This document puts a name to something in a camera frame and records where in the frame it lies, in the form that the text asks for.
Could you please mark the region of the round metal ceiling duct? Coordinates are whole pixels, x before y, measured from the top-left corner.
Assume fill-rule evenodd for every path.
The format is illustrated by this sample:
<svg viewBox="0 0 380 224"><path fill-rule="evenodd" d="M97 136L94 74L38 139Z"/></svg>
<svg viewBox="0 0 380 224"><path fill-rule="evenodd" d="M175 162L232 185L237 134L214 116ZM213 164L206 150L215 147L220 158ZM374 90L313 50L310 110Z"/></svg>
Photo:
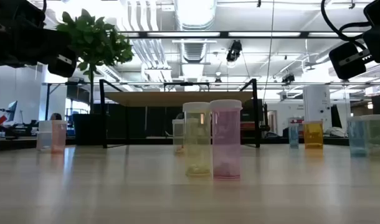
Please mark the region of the round metal ceiling duct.
<svg viewBox="0 0 380 224"><path fill-rule="evenodd" d="M216 6L217 0L174 0L177 30L209 30L214 23Z"/></svg>

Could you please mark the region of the small blue medicine bottle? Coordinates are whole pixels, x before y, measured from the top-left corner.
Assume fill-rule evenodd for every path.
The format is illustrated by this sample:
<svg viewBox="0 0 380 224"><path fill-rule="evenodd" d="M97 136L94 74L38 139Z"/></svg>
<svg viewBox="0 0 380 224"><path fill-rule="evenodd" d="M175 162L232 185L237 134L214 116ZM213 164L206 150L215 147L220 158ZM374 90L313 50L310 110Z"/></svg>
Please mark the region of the small blue medicine bottle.
<svg viewBox="0 0 380 224"><path fill-rule="evenodd" d="M299 148L299 125L297 123L290 123L288 125L288 140L291 149Z"/></svg>

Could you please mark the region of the large orange medicine bottle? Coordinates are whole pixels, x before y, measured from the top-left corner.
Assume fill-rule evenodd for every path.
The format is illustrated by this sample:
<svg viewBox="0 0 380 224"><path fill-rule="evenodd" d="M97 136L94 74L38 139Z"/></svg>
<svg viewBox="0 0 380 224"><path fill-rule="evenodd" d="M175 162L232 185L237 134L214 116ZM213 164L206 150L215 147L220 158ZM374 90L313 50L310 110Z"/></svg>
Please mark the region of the large orange medicine bottle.
<svg viewBox="0 0 380 224"><path fill-rule="evenodd" d="M304 145L307 150L323 150L323 122L303 122Z"/></svg>

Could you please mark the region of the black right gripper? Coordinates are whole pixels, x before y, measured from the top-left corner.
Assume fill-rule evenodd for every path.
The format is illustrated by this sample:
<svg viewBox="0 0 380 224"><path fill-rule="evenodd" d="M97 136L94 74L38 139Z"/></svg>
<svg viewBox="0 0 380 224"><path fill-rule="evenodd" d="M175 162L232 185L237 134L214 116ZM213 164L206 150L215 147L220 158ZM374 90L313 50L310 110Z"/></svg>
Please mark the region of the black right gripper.
<svg viewBox="0 0 380 224"><path fill-rule="evenodd" d="M328 54L337 77L349 80L366 72L366 64L373 61L380 63L380 0L369 3L363 13L368 22L375 26L363 34L368 49L358 51L350 42L340 45Z"/></svg>

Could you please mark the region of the white round column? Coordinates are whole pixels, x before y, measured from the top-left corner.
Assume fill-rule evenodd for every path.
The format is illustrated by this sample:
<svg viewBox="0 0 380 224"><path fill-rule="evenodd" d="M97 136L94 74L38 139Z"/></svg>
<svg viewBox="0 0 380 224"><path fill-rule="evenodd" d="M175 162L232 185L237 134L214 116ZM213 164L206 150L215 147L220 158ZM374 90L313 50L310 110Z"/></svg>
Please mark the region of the white round column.
<svg viewBox="0 0 380 224"><path fill-rule="evenodd" d="M303 88L304 121L321 121L323 130L332 127L330 89L327 85L309 85Z"/></svg>

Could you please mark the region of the white crumpled cloth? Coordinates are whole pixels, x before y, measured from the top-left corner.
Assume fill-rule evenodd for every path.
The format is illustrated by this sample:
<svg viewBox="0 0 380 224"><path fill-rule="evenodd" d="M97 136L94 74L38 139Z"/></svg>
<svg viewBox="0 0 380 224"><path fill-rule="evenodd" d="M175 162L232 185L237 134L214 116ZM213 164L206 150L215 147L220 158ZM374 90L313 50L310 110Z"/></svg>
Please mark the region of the white crumpled cloth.
<svg viewBox="0 0 380 224"><path fill-rule="evenodd" d="M324 137L333 137L333 138L345 138L347 132L339 127L331 127L323 132Z"/></svg>

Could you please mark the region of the light green medicine bottle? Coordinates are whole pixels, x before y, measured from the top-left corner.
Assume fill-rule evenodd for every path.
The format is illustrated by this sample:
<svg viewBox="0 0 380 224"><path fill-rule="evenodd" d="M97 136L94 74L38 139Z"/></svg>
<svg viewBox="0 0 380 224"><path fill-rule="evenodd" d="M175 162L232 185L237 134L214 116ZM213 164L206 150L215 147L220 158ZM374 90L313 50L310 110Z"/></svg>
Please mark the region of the light green medicine bottle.
<svg viewBox="0 0 380 224"><path fill-rule="evenodd" d="M380 114L361 117L365 125L365 142L371 157L380 157Z"/></svg>

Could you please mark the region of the clear medicine bottle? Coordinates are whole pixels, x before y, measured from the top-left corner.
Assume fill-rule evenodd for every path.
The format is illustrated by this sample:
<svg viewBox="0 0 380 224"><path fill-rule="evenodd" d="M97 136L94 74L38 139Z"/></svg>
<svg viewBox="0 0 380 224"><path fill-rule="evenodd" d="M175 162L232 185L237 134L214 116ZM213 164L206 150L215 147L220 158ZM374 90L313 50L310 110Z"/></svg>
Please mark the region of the clear medicine bottle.
<svg viewBox="0 0 380 224"><path fill-rule="evenodd" d="M40 121L37 132L37 145L38 151L46 151L52 145L52 121Z"/></svg>

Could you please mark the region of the black divider panel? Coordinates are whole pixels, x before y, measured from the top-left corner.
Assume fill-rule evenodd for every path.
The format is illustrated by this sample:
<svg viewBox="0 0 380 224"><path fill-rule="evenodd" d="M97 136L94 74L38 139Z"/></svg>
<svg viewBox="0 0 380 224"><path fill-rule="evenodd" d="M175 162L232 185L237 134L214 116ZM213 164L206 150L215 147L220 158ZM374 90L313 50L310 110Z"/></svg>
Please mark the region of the black divider panel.
<svg viewBox="0 0 380 224"><path fill-rule="evenodd" d="M172 134L172 120L182 119L183 109L180 106L127 107L109 103L106 105L106 114L107 138L143 139Z"/></svg>

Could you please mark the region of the tilted computer monitor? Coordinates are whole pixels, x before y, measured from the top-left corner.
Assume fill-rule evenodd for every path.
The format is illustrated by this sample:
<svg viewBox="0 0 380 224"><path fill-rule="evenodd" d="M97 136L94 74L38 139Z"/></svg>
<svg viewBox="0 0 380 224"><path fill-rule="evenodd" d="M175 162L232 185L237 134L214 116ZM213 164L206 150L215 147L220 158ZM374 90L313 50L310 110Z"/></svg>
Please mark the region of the tilted computer monitor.
<svg viewBox="0 0 380 224"><path fill-rule="evenodd" d="M9 104L9 106L5 112L7 122L14 121L17 103L18 103L18 101L13 101L12 103Z"/></svg>

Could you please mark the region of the black bar with light strips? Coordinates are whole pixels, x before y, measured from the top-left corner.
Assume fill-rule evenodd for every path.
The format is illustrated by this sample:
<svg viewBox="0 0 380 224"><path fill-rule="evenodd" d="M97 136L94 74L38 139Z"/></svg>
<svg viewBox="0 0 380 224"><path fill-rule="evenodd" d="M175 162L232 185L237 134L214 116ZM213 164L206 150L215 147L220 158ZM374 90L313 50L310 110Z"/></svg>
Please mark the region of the black bar with light strips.
<svg viewBox="0 0 380 224"><path fill-rule="evenodd" d="M120 31L131 39L339 39L322 31Z"/></svg>

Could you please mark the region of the small pale yellow medicine bottle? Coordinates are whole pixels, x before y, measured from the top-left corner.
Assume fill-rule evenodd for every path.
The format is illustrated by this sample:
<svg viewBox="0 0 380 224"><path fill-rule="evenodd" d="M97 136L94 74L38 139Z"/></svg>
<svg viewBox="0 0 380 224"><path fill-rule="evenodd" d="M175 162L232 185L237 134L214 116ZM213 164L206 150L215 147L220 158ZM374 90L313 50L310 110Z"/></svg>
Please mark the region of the small pale yellow medicine bottle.
<svg viewBox="0 0 380 224"><path fill-rule="evenodd" d="M184 120L174 119L173 125L173 145L176 155L184 154Z"/></svg>

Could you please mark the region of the black aluminium table frame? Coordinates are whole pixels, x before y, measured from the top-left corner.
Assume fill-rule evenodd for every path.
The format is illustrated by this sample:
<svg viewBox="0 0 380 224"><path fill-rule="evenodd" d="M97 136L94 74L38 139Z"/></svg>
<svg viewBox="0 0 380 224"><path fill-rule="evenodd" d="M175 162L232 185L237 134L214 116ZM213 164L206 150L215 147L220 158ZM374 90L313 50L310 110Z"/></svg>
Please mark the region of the black aluminium table frame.
<svg viewBox="0 0 380 224"><path fill-rule="evenodd" d="M107 139L107 146L109 145L169 145L173 140L168 138L149 138L149 139ZM287 138L277 139L261 139L262 144L288 144ZM348 146L348 138L324 138L323 143L334 146ZM35 148L37 144L36 139L15 139L15 140L0 140L0 151L15 150L15 149L28 149Z"/></svg>

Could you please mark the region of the green potted plant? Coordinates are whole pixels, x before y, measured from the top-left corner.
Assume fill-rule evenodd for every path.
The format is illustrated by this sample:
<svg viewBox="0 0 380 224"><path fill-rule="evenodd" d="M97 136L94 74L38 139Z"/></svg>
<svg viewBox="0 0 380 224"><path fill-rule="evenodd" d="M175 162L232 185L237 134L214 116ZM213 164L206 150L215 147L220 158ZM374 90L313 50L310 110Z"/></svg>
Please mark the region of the green potted plant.
<svg viewBox="0 0 380 224"><path fill-rule="evenodd" d="M102 124L105 117L94 113L94 77L99 73L98 66L115 66L132 60L130 40L119 34L113 24L105 22L103 17L91 16L86 9L74 18L64 11L62 22L56 29L70 35L69 49L78 58L77 68L90 81L90 112L73 115L76 143L85 146L101 144L105 135Z"/></svg>

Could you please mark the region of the salmon pink medicine bottle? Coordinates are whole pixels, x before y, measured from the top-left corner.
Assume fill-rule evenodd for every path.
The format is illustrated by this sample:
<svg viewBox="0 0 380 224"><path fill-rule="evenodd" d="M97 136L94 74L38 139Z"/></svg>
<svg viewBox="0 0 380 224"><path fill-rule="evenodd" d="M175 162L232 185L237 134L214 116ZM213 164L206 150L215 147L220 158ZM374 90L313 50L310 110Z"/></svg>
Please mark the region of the salmon pink medicine bottle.
<svg viewBox="0 0 380 224"><path fill-rule="evenodd" d="M65 150L65 141L67 135L67 122L62 120L52 121L52 144L51 152L62 154Z"/></svg>

